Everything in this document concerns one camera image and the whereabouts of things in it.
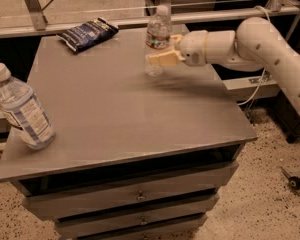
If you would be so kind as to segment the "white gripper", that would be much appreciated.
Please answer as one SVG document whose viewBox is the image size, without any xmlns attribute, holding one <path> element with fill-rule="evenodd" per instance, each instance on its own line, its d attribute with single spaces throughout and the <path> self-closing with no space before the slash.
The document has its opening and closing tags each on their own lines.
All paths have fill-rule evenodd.
<svg viewBox="0 0 300 240">
<path fill-rule="evenodd" d="M 147 62 L 154 66 L 176 66 L 184 62 L 188 66 L 204 66 L 206 64 L 206 38 L 208 32 L 192 31 L 182 36 L 171 35 L 170 44 L 178 45 L 179 51 L 168 50 L 162 53 L 149 53 Z"/>
</svg>

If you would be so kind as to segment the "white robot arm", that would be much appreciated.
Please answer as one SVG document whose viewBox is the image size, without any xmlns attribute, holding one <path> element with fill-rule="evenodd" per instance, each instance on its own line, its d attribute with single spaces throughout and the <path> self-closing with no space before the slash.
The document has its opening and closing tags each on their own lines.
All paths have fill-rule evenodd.
<svg viewBox="0 0 300 240">
<path fill-rule="evenodd" d="M 251 17 L 233 31 L 192 31 L 176 35 L 164 52 L 146 56 L 152 66 L 218 64 L 253 72 L 266 69 L 300 116 L 300 55 L 268 20 Z"/>
</svg>

